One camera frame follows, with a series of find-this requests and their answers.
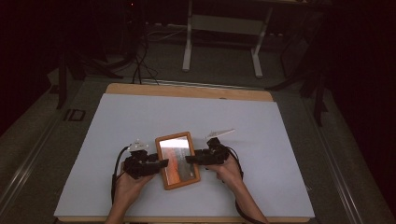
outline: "gray floor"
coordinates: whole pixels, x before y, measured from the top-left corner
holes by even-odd
[[[264,78],[254,77],[248,48],[225,47],[197,40],[192,49],[191,70],[181,71],[184,46],[177,36],[150,42],[143,77],[156,75],[161,85],[218,85],[223,88],[263,90],[284,80],[276,37],[267,37],[260,57]],[[135,64],[117,73],[130,82]],[[56,110],[57,95],[45,93],[0,139],[0,188],[7,189],[15,172],[29,153],[40,150],[23,188],[2,208],[0,223],[53,223],[66,178],[78,155],[85,134],[106,86],[114,82],[90,75],[85,81],[69,80],[69,98],[63,110]],[[49,74],[56,77],[57,71]],[[144,83],[156,84],[152,78]],[[328,112],[323,127],[312,118],[313,99],[301,98],[297,83],[272,92],[278,103],[297,162],[314,206],[316,219],[309,223],[396,223],[371,177],[355,140],[329,91],[325,92]],[[66,109],[86,110],[83,121],[63,121]]]

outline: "desk leg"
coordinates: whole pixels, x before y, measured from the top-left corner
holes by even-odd
[[[267,30],[268,22],[272,15],[272,11],[272,7],[268,8],[265,21],[262,23],[262,29],[259,33],[259,41],[257,42],[256,48],[251,49],[251,58],[253,60],[254,73],[256,74],[257,78],[262,78],[262,66],[260,65],[259,52],[260,48],[262,47],[262,41],[264,40],[265,32]]]
[[[190,61],[191,61],[191,17],[192,17],[192,0],[189,0],[189,17],[187,18],[187,43],[186,49],[184,50],[184,60],[183,60],[183,71],[190,71]]]

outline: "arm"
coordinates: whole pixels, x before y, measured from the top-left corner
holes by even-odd
[[[236,202],[243,213],[263,223],[269,223],[250,195],[240,175],[238,164],[232,156],[229,156],[222,165],[208,165],[206,168],[215,171],[218,179],[222,180],[233,192]]]
[[[153,177],[154,175],[149,175],[133,179],[128,174],[122,173],[117,180],[114,203],[108,214],[106,224],[121,224],[128,208],[136,201],[141,189]]]

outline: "white desk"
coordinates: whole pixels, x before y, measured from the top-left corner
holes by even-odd
[[[104,221],[116,158],[136,138],[154,153],[156,137],[187,131],[194,147],[204,148],[206,135],[229,128],[235,132],[219,140],[238,153],[244,181],[269,220],[305,222],[313,217],[282,118],[268,92],[126,84],[112,84],[104,94],[54,215],[65,222]],[[161,175],[156,175],[125,221],[243,221],[227,187],[211,171],[201,167],[200,173],[200,182],[172,190],[164,190]]]

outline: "white tabletop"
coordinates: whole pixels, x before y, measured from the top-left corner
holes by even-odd
[[[122,94],[103,95],[54,215],[63,221],[104,220],[111,207],[116,158],[136,139],[149,144],[148,152],[155,153],[155,138],[190,132],[198,149],[207,147],[205,137],[211,131],[231,128],[235,132],[219,140],[237,152],[244,181],[264,214],[270,220],[313,217],[276,103]],[[211,171],[202,167],[200,173],[200,182],[172,190],[164,190],[161,175],[156,175],[127,217],[184,222],[240,218],[227,187]]]

